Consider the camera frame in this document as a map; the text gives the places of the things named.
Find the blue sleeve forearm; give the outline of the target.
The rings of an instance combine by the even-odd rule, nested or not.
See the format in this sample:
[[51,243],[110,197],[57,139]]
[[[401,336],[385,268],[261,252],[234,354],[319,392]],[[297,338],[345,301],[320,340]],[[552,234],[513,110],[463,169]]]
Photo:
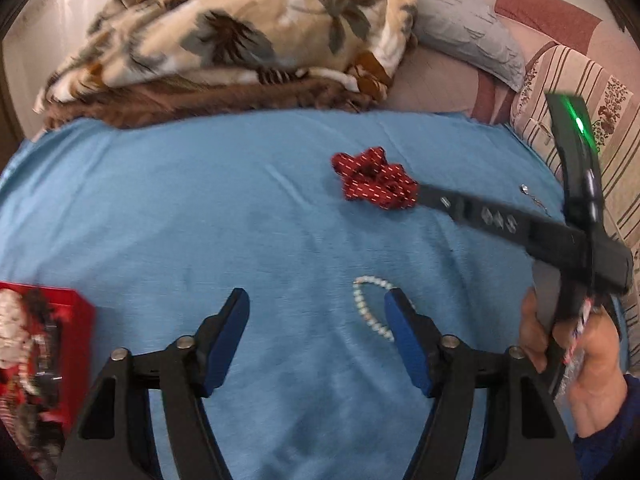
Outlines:
[[574,440],[583,479],[639,478],[639,379],[631,375],[624,378],[627,396],[613,421],[588,438]]

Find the person's right hand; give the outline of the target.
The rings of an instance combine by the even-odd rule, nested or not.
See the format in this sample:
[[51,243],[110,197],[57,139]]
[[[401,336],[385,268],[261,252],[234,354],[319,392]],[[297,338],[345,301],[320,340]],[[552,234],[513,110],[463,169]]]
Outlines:
[[[537,295],[531,288],[521,305],[518,344],[539,373],[547,367],[549,336],[537,318]],[[567,401],[579,437],[588,438],[606,428],[617,416],[627,396],[620,370],[620,342],[608,312],[590,315],[576,348],[584,352],[582,370],[568,387]]]

